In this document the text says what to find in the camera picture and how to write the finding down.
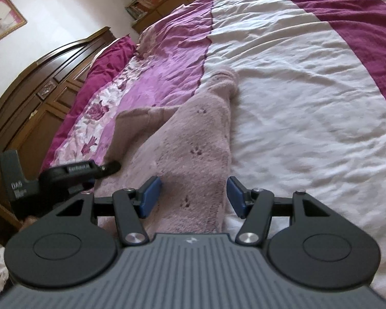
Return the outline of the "pink knitted cardigan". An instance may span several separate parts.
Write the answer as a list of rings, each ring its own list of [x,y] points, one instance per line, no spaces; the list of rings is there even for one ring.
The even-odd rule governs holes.
[[[143,221],[149,236],[222,231],[231,166],[231,99],[237,92],[237,73],[222,68],[182,105],[119,113],[104,160],[116,160],[121,169],[96,183],[95,197],[140,188],[158,176],[160,197]]]

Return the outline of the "dark wooden headboard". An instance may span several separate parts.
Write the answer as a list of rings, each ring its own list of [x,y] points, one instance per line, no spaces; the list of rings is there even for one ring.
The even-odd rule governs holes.
[[[0,154],[18,152],[28,179],[39,174],[57,130],[72,107],[95,54],[115,39],[104,27],[30,64],[0,98]],[[0,170],[0,244],[21,227],[11,212]]]

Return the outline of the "purple floral bedspread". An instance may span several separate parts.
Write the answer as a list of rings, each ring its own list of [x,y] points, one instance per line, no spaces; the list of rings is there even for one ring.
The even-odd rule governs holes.
[[[124,64],[90,70],[43,168],[105,162],[119,113],[182,105],[238,75],[229,176],[305,188],[381,248],[386,298],[386,0],[197,0],[148,27]]]

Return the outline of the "stack of books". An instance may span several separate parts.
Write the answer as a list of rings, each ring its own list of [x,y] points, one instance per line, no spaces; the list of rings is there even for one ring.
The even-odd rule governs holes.
[[[155,5],[151,0],[132,0],[126,7],[126,12],[134,19],[138,20],[149,13]]]

